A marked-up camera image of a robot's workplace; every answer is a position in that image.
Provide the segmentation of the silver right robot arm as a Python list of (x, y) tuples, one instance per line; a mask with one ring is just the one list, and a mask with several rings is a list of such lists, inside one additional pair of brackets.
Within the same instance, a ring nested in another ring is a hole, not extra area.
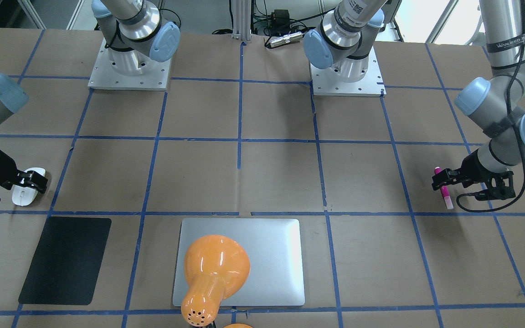
[[(151, 62), (165, 62), (175, 54), (180, 42), (179, 25), (167, 21), (160, 8), (147, 0), (94, 0), (93, 15), (104, 33), (107, 48), (135, 51)], [(8, 75), (0, 73), (0, 124), (17, 113), (29, 98)], [(14, 185), (46, 192), (43, 174), (23, 172), (15, 161), (0, 150), (0, 187)]]

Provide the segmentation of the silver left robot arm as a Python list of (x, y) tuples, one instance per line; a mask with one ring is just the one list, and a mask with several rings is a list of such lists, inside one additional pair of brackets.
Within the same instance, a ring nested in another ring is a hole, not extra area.
[[(383, 0), (342, 0), (328, 11), (303, 39), (310, 64), (328, 69), (349, 60), (362, 60), (373, 41), (367, 26), (383, 23)], [(467, 156), (458, 169), (444, 169), (432, 177), (432, 188), (484, 183), (509, 192), (511, 168), (525, 163), (525, 110), (518, 102), (525, 96), (525, 1), (482, 0), (491, 79), (478, 77), (456, 97), (455, 104), (489, 141)]]

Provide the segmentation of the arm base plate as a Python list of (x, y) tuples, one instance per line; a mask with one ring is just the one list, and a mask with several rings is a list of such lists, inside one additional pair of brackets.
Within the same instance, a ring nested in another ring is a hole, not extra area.
[(103, 39), (93, 65), (88, 87), (105, 91), (167, 91), (171, 62), (156, 62), (132, 50), (119, 52)]
[(360, 60), (346, 58), (326, 69), (309, 65), (317, 96), (381, 97), (387, 94), (374, 48)]

